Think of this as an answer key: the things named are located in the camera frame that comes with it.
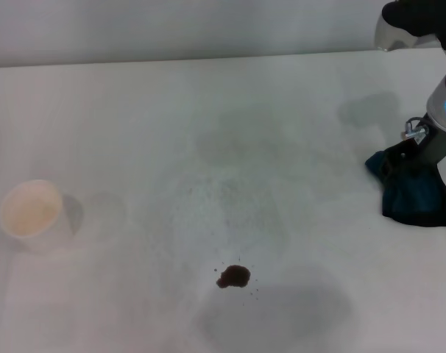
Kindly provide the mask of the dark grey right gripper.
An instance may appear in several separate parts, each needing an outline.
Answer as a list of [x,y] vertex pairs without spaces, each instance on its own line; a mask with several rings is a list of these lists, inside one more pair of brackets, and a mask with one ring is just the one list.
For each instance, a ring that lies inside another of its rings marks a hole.
[[409,125],[402,134],[402,141],[384,151],[380,180],[388,185],[399,177],[415,177],[435,167],[445,157],[446,132],[430,124]]

